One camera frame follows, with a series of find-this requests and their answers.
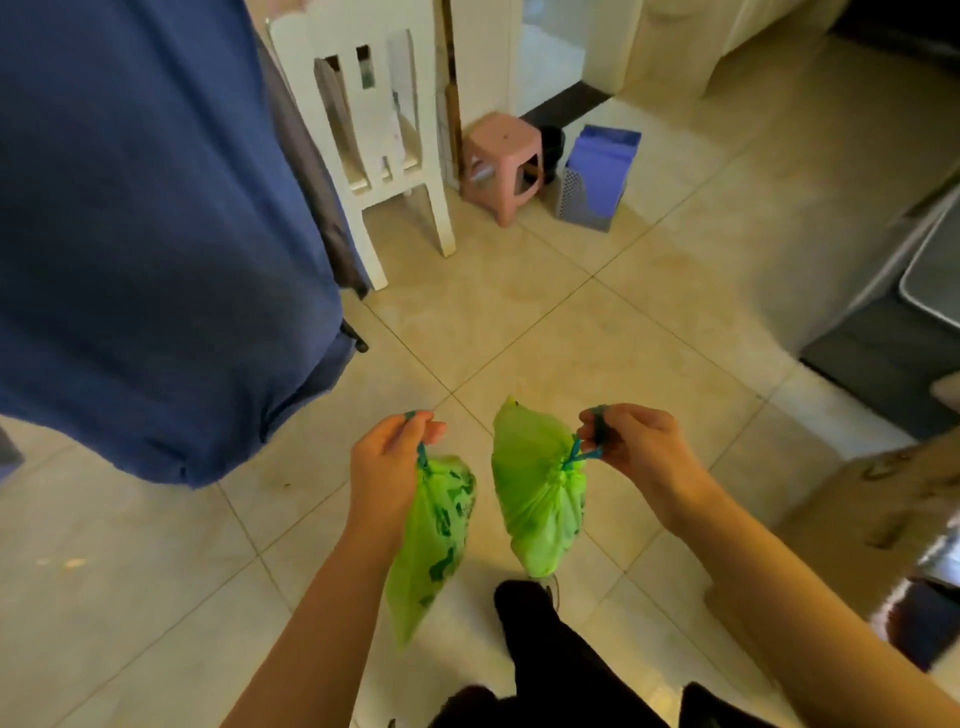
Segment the hand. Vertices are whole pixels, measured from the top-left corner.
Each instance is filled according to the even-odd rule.
[[[446,433],[433,412],[406,420],[392,415],[373,426],[350,451],[350,511],[345,536],[389,550],[403,543],[403,526],[417,490],[417,445],[433,445]]]
[[[633,480],[657,519],[677,533],[722,495],[723,490],[697,460],[669,412],[639,404],[613,404],[603,413],[610,433],[603,443],[604,462]],[[594,415],[580,413],[577,437],[584,450],[594,449]]]

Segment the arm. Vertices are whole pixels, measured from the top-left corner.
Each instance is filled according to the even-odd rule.
[[[579,435],[593,436],[592,415]],[[623,404],[604,460],[689,546],[798,710],[817,725],[960,725],[960,705],[880,640],[697,462],[666,412]]]
[[[348,728],[417,487],[417,444],[444,432],[432,417],[394,415],[353,447],[344,534],[223,728]]]

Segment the black pants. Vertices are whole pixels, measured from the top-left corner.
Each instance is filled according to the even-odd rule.
[[[494,603],[516,671],[516,695],[497,698],[481,686],[451,697],[432,728],[625,725],[667,728],[576,632],[560,621],[533,582],[506,581]],[[684,689],[680,728],[768,726],[692,683]]]

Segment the white wooden chair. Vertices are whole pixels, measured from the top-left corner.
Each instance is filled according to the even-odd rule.
[[[437,143],[437,69],[431,0],[310,0],[300,12],[269,23],[280,70],[324,157],[340,195],[350,233],[373,287],[387,284],[362,210],[425,184],[444,255],[455,250]],[[394,98],[387,38],[409,33],[416,128],[400,117],[406,154],[392,143]],[[372,85],[363,87],[359,53],[369,49]],[[344,130],[327,116],[315,76],[318,59],[335,56],[343,77],[359,159]]]

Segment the doorway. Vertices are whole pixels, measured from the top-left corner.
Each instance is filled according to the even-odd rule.
[[[582,81],[596,4],[522,2],[515,114],[538,126],[565,126],[609,98]]]

